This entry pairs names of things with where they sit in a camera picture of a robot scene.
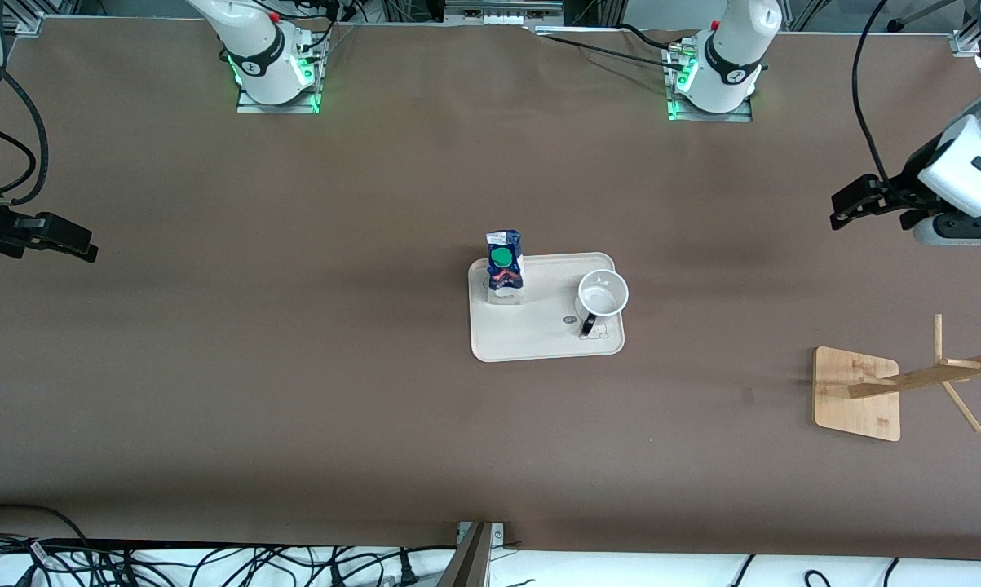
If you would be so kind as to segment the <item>white smiley face mug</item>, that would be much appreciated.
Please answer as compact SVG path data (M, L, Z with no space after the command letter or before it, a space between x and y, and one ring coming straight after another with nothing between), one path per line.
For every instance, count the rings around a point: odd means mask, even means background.
M580 320L578 335L588 338L592 329L607 317L619 316L630 298L630 289L625 279L613 270L594 270L587 272L576 291L573 307Z

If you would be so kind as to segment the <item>blue milk carton green cap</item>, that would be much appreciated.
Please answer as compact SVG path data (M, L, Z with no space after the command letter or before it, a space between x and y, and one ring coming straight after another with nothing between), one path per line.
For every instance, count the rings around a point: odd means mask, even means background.
M524 256L519 231L506 229L486 234L487 302L493 305L524 303Z

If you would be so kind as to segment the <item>cream rabbit print tray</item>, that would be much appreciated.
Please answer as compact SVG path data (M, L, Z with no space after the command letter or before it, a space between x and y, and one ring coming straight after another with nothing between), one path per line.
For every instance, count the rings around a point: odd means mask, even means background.
M487 260L467 270L471 350L483 363L613 355L625 345L622 315L599 317L587 337L588 312L578 285L587 272L614 270L602 252L524 257L524 296L517 304L490 303Z

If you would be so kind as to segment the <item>wooden mug rack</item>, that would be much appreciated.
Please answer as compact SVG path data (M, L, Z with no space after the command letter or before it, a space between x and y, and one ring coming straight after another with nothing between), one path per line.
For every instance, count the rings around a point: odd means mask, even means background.
M933 364L900 371L895 360L818 346L813 350L811 420L825 430L877 441L901 438L901 395L941 387L974 432L979 419L955 389L957 382L981 377L981 355L956 358L945 354L943 316L933 322Z

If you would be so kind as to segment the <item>grey power strip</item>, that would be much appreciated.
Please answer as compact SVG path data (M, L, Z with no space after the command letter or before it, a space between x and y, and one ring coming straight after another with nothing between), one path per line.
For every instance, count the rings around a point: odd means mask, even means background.
M566 24L563 0L443 0L442 15L453 25Z

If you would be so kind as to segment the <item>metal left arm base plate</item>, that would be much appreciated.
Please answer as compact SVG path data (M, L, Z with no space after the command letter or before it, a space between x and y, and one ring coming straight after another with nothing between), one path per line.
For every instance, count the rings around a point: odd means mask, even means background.
M753 120L752 100L750 95L745 97L736 110L727 113L711 113L696 107L691 100L678 90L680 79L687 78L695 69L694 48L684 43L670 43L668 48L661 50L661 57L666 64L681 64L683 71L665 68L665 99L668 104L670 121L701 121L749 123Z

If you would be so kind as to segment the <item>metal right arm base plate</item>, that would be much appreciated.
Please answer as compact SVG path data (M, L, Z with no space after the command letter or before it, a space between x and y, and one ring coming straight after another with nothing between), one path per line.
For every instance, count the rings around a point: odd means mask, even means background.
M305 29L279 29L281 53L267 64L229 53L239 86L239 113L318 114L326 66L326 38Z

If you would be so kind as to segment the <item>metal table edge bracket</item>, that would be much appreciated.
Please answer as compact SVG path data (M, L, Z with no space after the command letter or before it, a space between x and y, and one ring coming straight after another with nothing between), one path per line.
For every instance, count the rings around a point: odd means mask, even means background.
M504 523L459 523L457 549L435 587L486 587L490 557L505 545Z

